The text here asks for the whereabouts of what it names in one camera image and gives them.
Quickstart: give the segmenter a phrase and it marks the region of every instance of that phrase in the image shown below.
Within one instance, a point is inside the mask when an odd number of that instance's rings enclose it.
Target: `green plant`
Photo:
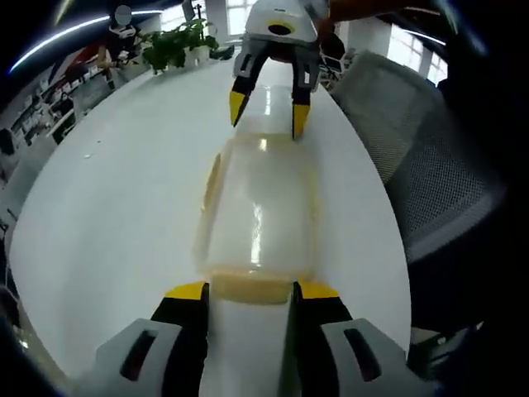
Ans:
[[[170,65],[183,68],[186,48],[193,50],[202,45],[207,45],[213,50],[218,48],[214,37],[203,35],[204,27],[210,25],[204,19],[194,19],[172,31],[155,31],[143,35],[143,41],[149,46],[144,49],[143,57],[152,66],[155,74],[165,72]]]

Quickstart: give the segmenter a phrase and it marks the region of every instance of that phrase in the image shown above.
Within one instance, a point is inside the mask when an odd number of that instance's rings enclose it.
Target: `potted plant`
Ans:
[[[203,29],[208,25],[204,19],[196,19],[185,22],[172,31],[155,31],[144,35],[144,59],[158,74],[160,71],[165,72],[170,66],[183,68],[194,65],[198,56],[203,60],[204,49],[196,49],[204,46],[207,47],[208,58],[209,49],[218,48],[214,37],[203,35]]]

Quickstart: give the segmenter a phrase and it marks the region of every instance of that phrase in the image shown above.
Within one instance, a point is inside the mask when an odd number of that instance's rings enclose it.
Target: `white round table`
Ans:
[[[85,371],[98,346],[149,318],[167,290],[200,280],[191,248],[212,162],[234,134],[232,65],[131,81],[73,129],[31,190],[9,257],[31,323],[66,375]],[[267,64],[260,82],[288,85],[289,70]],[[271,99],[256,90],[238,127],[273,128],[251,117],[263,100],[264,123],[288,120],[287,105],[276,115],[280,101]],[[312,96],[301,144],[321,185],[319,278],[353,318],[367,318],[407,351],[411,304],[393,210],[323,88]]]

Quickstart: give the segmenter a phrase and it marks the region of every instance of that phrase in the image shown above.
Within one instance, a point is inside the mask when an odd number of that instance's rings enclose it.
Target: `ceiling light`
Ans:
[[[415,36],[424,37],[425,39],[434,41],[437,44],[446,45],[446,43],[444,41],[434,39],[433,37],[429,37],[427,35],[423,35],[422,33],[419,33],[418,31],[409,31],[407,29],[403,29],[403,31],[405,31],[407,33],[411,33],[412,35],[415,35]]]
[[[147,15],[147,14],[161,14],[162,11],[161,10],[144,10],[144,11],[133,11],[132,12],[132,15]],[[69,33],[72,33],[73,31],[77,31],[83,27],[86,27],[86,26],[90,26],[90,25],[93,25],[94,23],[99,23],[99,22],[103,22],[103,21],[106,21],[110,19],[110,17],[108,15],[106,15],[105,17],[99,17],[99,18],[96,18],[96,19],[92,19],[91,21],[86,21],[86,22],[83,22],[83,23],[79,23],[77,26],[72,26],[72,27],[69,27],[68,29],[65,29],[63,31],[60,31],[59,33],[56,33],[54,34],[52,37],[50,37],[49,39],[46,39],[44,41],[42,41],[41,43],[39,43],[38,45],[36,45],[35,47],[33,47],[31,50],[27,51],[10,69],[9,69],[9,73],[11,73],[14,69],[16,69],[18,66],[20,66],[25,60],[27,60],[30,56],[32,56],[33,54],[35,54],[37,51],[41,50],[42,48],[46,47],[47,45],[49,45],[50,43],[52,43],[53,41],[59,39],[60,37],[62,36],[66,36],[68,35]]]

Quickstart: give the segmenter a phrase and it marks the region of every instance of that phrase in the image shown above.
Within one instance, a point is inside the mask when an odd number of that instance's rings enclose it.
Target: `chair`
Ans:
[[[413,70],[362,52],[331,95],[377,167],[409,265],[465,235],[503,201],[498,173],[465,138],[441,92]]]

